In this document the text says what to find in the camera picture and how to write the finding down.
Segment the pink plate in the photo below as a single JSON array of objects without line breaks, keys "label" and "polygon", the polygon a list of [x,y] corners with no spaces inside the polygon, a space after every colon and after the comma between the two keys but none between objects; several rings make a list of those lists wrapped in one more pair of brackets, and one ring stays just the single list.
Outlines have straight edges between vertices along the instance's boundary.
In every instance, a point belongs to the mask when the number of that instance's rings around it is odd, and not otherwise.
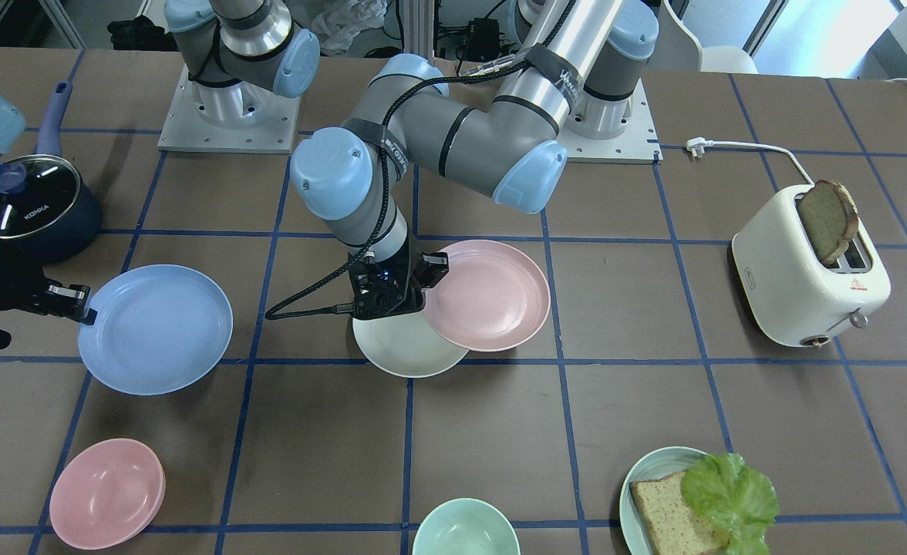
[{"label": "pink plate", "polygon": [[135,537],[165,496],[165,473],[153,450],[135,439],[108,439],[84,449],[59,474],[49,518],[59,539],[103,549]]},{"label": "pink plate", "polygon": [[539,266],[505,243],[472,239],[444,253],[450,273],[426,292],[424,314],[450,343],[505,351],[535,335],[549,315],[549,284]]}]

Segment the table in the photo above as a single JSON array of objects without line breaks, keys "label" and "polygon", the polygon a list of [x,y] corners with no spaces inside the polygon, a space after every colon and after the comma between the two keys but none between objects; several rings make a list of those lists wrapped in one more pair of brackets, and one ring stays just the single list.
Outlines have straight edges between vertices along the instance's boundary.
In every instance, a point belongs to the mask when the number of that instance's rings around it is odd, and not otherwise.
[{"label": "table", "polygon": [[[321,59],[298,138],[348,115],[382,60]],[[626,553],[616,492],[661,446],[736,450],[774,481],[767,541],[788,553],[907,553],[907,87],[878,81],[647,73],[659,165],[568,165],[528,217],[415,169],[396,188],[442,247],[486,237],[536,260],[552,287],[527,344],[471,354],[429,379],[369,365],[346,317],[262,312],[344,257],[288,187],[287,156],[162,153],[177,53],[0,49],[0,94],[35,142],[52,84],[74,83],[62,150],[105,210],[93,245],[50,277],[94,287],[132,267],[210,275],[234,337],[204,379],[164,396],[108,389],[81,365],[76,325],[0,313],[0,553],[70,553],[46,500],[102,439],[155,450],[167,496],[111,553],[405,554],[443,501],[476,496],[527,555]],[[453,94],[485,106],[492,88]],[[866,330],[815,350],[747,322],[727,245],[774,190],[784,156],[683,152],[694,136],[793,149],[858,201],[893,284]],[[344,281],[308,299],[348,298]]]}]

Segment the toasted bread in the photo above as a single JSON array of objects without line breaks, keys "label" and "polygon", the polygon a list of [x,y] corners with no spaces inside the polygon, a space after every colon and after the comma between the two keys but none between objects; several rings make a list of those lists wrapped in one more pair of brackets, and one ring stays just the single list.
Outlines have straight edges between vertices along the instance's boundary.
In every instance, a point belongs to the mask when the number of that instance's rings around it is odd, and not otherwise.
[{"label": "toasted bread", "polygon": [[631,483],[632,498],[649,531],[655,555],[710,555],[725,549],[731,535],[718,530],[683,502],[679,485],[686,470],[659,480]]},{"label": "toasted bread", "polygon": [[840,183],[818,180],[798,201],[796,211],[817,260],[824,266],[838,262],[848,242],[858,235],[858,208]]}]

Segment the chair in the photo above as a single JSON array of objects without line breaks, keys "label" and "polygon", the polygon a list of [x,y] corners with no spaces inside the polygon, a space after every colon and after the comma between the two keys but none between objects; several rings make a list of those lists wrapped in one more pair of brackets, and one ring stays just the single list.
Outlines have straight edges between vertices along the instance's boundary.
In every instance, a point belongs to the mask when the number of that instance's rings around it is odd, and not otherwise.
[{"label": "chair", "polygon": [[659,13],[659,38],[646,63],[650,69],[714,71],[721,73],[759,73],[756,63],[738,46],[700,45],[697,37],[673,13],[669,0],[662,0]]}]

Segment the green lettuce leaf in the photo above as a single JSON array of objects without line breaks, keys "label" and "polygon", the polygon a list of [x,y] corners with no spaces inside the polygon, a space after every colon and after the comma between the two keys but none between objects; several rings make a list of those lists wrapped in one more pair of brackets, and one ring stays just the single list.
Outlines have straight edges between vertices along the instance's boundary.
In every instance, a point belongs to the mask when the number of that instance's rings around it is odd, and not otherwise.
[{"label": "green lettuce leaf", "polygon": [[704,456],[686,471],[683,501],[731,534],[726,555],[768,555],[765,530],[779,513],[775,488],[736,453]]}]

